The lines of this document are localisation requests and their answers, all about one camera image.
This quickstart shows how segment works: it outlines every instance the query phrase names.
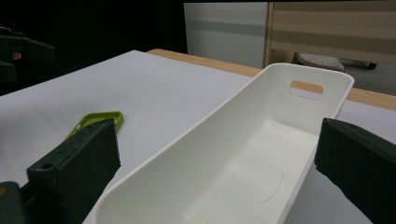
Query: clamp jaw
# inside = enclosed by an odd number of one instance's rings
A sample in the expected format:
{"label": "clamp jaw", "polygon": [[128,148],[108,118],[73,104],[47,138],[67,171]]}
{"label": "clamp jaw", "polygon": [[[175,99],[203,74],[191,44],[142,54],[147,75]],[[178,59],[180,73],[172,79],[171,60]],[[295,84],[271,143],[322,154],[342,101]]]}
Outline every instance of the clamp jaw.
{"label": "clamp jaw", "polygon": [[0,27],[0,81],[13,82],[17,80],[17,72],[12,59],[12,54],[15,51],[41,60],[55,62],[53,46],[34,41],[23,33],[12,32],[6,27]]}
{"label": "clamp jaw", "polygon": [[26,171],[0,183],[1,224],[81,224],[120,168],[114,119],[90,124]]}

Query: wooden surface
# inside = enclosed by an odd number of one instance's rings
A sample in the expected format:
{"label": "wooden surface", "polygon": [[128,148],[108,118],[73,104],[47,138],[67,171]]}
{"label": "wooden surface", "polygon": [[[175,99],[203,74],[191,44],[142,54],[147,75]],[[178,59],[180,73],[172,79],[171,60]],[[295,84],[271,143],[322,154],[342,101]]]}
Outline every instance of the wooden surface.
{"label": "wooden surface", "polygon": [[[211,60],[207,58],[197,57],[193,55],[177,53],[164,49],[152,49],[148,51],[148,53],[169,59],[182,61],[185,63],[194,63],[206,67],[219,69],[226,72],[236,73],[247,77],[255,77],[261,71],[260,68],[253,68],[235,63],[226,63],[226,62]],[[318,92],[316,89],[310,86],[298,85],[296,87],[307,91]],[[361,89],[352,88],[347,99],[349,101],[353,101],[365,105],[373,105],[385,109],[396,110],[396,96],[393,95],[387,95],[379,92],[365,91]]]}

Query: yellow-green plastic piece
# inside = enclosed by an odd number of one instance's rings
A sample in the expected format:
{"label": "yellow-green plastic piece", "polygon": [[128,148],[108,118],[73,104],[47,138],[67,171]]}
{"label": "yellow-green plastic piece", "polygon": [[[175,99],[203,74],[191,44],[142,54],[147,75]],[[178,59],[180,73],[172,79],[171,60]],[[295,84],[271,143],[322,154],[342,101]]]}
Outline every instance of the yellow-green plastic piece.
{"label": "yellow-green plastic piece", "polygon": [[78,132],[85,126],[93,124],[93,123],[103,120],[103,119],[114,119],[115,125],[116,125],[116,132],[119,131],[119,129],[123,123],[123,115],[120,111],[110,111],[110,112],[87,114],[79,121],[79,123],[76,125],[76,127],[72,130],[72,132],[70,132],[69,135],[66,136],[66,138],[64,140],[68,139],[70,136],[72,136],[74,133]]}

